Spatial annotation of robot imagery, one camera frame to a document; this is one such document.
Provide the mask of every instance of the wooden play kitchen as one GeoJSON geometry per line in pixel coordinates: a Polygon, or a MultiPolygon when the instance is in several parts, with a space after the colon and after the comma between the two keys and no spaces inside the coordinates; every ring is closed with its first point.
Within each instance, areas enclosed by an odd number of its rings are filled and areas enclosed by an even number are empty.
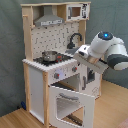
{"type": "Polygon", "coordinates": [[[93,128],[101,75],[73,59],[85,44],[90,4],[21,5],[26,107],[46,128],[93,128]],[[83,120],[72,114],[80,109],[83,120]]]}

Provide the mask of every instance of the wall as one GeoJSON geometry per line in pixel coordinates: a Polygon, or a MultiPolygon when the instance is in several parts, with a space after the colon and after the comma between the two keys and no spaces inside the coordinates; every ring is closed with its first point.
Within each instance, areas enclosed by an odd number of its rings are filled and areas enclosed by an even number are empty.
{"type": "MultiPolygon", "coordinates": [[[[52,2],[53,0],[5,0],[0,1],[0,116],[16,109],[25,101],[22,59],[24,40],[20,4],[52,2]]],[[[69,2],[78,0],[55,0],[69,2]]],[[[90,20],[87,21],[86,43],[90,43],[99,31],[109,31],[124,40],[128,48],[128,1],[91,0],[90,20]]],[[[126,87],[128,69],[108,69],[103,79],[126,87]]]]}

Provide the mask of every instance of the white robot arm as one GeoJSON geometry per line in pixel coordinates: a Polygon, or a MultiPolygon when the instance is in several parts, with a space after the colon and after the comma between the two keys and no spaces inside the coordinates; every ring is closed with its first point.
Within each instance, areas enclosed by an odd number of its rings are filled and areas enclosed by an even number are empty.
{"type": "Polygon", "coordinates": [[[123,40],[109,32],[98,33],[91,45],[82,45],[73,58],[99,74],[103,74],[108,67],[114,70],[128,67],[128,54],[123,40]],[[107,62],[101,59],[105,54],[107,62]]]}

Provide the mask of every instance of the floor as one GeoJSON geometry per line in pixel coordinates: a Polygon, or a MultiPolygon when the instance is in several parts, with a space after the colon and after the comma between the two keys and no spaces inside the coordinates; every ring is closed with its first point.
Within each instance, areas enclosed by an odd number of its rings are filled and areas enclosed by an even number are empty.
{"type": "MultiPolygon", "coordinates": [[[[128,89],[102,81],[102,96],[96,100],[93,128],[116,128],[128,118],[128,89]]],[[[73,113],[81,118],[81,112],[73,113]]],[[[44,128],[31,114],[19,109],[0,118],[0,128],[44,128]]]]}

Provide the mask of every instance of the knob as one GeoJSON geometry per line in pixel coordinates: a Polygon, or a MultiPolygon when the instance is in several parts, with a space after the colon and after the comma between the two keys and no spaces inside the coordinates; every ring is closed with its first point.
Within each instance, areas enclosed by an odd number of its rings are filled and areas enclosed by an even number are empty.
{"type": "Polygon", "coordinates": [[[54,78],[59,79],[59,74],[58,73],[55,73],[54,74],[54,78]]]}
{"type": "Polygon", "coordinates": [[[77,70],[77,67],[73,67],[73,68],[72,68],[72,71],[73,71],[73,72],[76,72],[76,70],[77,70]]]}

